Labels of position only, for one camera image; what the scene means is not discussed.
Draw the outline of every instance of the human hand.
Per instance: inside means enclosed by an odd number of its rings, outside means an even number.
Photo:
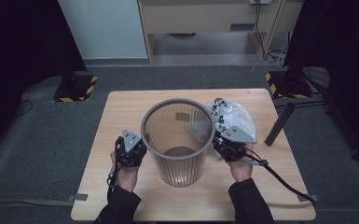
[[[252,144],[246,145],[248,149],[253,149]],[[253,152],[246,150],[246,154],[253,156]],[[247,164],[243,161],[251,161],[252,159],[243,156],[238,161],[228,161],[232,177],[234,177],[236,182],[242,182],[243,180],[250,179],[252,176],[253,165]]]
[[[116,162],[116,153],[115,151],[110,153],[110,158],[112,160],[113,168],[115,167]],[[128,192],[132,192],[135,189],[136,181],[138,180],[138,170],[137,167],[126,167],[118,165],[118,172],[116,176],[116,183],[122,189],[125,189]]]

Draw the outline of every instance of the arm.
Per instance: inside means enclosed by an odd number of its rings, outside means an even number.
[[[115,153],[110,154],[115,164]],[[132,191],[138,178],[138,167],[121,167],[117,172],[116,185],[108,189],[108,205],[104,207],[94,224],[127,224],[133,222],[133,215],[141,199]]]
[[[228,165],[236,183],[228,189],[228,194],[234,204],[235,222],[249,224],[267,224],[274,223],[272,214],[261,196],[255,181],[251,178],[253,166],[244,160],[250,160],[242,157],[241,161],[229,161]]]

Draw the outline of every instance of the yellow black warning tape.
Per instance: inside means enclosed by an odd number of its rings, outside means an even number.
[[[74,102],[74,101],[88,101],[92,91],[94,90],[95,83],[97,82],[97,77],[92,77],[89,87],[87,88],[86,95],[84,96],[77,96],[77,97],[60,97],[55,98],[55,102]]]
[[[274,99],[276,98],[311,98],[312,95],[304,95],[304,94],[279,94],[275,87],[275,84],[271,80],[271,75],[266,73],[266,80],[269,83],[269,88],[271,89],[271,93]]]

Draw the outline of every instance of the black curtain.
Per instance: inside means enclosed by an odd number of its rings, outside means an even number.
[[[328,70],[326,97],[352,147],[359,150],[359,1],[305,0],[285,65],[292,65],[299,54],[305,55],[301,66]]]
[[[0,0],[0,136],[27,87],[85,70],[57,0]]]

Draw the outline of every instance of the wall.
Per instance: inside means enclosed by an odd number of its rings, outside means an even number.
[[[147,59],[136,0],[59,0],[83,59]]]

